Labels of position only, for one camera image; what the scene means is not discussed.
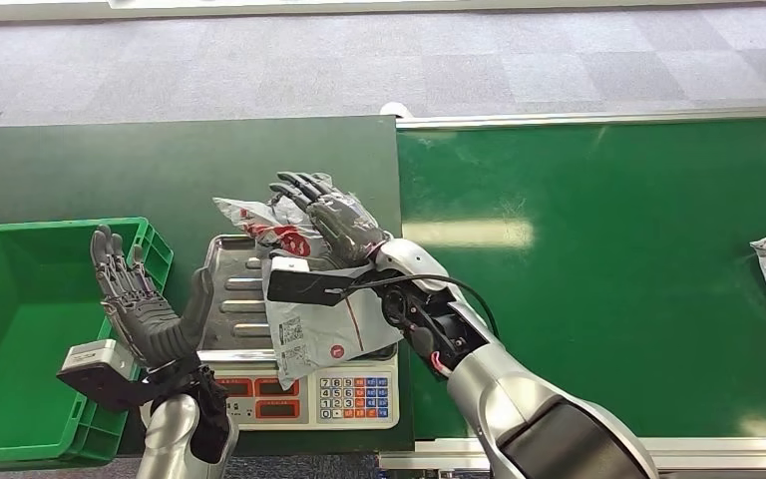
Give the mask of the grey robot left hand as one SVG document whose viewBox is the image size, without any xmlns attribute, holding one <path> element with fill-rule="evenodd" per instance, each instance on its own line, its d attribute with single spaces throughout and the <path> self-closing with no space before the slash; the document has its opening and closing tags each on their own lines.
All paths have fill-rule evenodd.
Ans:
<svg viewBox="0 0 766 479">
<path fill-rule="evenodd" d="M 126 263 L 122 237 L 100 225 L 90 253 L 102 308 L 141 366 L 156 369 L 198 350 L 214 293 L 207 267 L 193 273 L 189 302 L 177 314 L 145 270 L 139 246 L 132 249 L 134 261 Z"/>
</svg>

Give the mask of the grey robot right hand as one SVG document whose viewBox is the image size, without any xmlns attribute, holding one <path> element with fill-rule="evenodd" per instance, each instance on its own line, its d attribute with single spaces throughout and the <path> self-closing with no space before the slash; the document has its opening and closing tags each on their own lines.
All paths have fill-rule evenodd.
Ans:
<svg viewBox="0 0 766 479">
<path fill-rule="evenodd" d="M 323 174 L 279 172 L 269 189 L 292 201 L 307 215 L 327 244 L 327 257 L 338 268 L 368 263 L 392 235 L 352 194 L 333 186 Z"/>
</svg>

